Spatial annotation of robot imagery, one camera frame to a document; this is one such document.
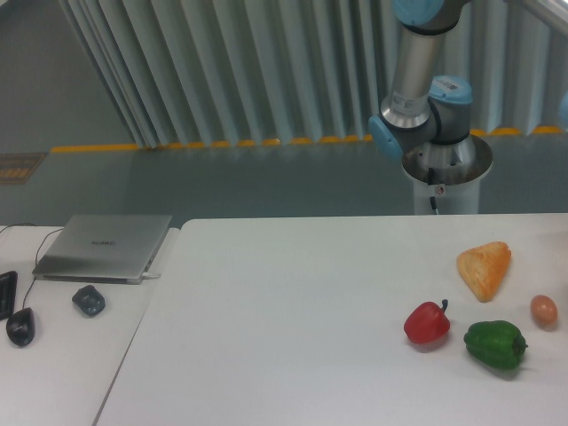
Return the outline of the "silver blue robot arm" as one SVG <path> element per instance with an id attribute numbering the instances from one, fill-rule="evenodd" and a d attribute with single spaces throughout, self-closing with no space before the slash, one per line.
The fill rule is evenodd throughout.
<path id="1" fill-rule="evenodd" d="M 390 91 L 383 99 L 380 111 L 369 119 L 369 131 L 373 141 L 386 155 L 400 158 L 424 142 L 451 145 L 466 138 L 470 124 L 469 109 L 472 103 L 469 94 L 440 95 L 431 94 L 432 82 L 435 81 L 435 67 L 442 50 L 446 34 L 458 24 L 462 9 L 473 1 L 393 1 L 394 13 L 402 25 L 402 39 L 398 62 L 392 79 Z M 542 26 L 553 28 L 567 38 L 567 1 L 503 1 L 510 5 L 517 4 L 536 16 Z M 550 54 L 537 51 L 540 46 L 540 34 L 529 29 L 517 38 L 515 45 L 524 56 L 521 65 L 511 68 L 508 75 L 517 75 L 516 94 L 513 105 L 523 107 L 518 112 L 509 108 L 513 117 L 525 118 L 525 130 L 534 130 L 540 122 L 544 107 L 544 89 L 542 85 L 524 83 L 521 86 L 521 74 L 528 72 L 528 66 L 544 66 L 551 59 Z M 541 73 L 540 82 L 544 84 L 545 75 Z M 444 118 L 441 106 L 450 108 L 455 117 Z M 443 137 L 443 130 L 450 130 L 456 125 L 456 135 Z"/>

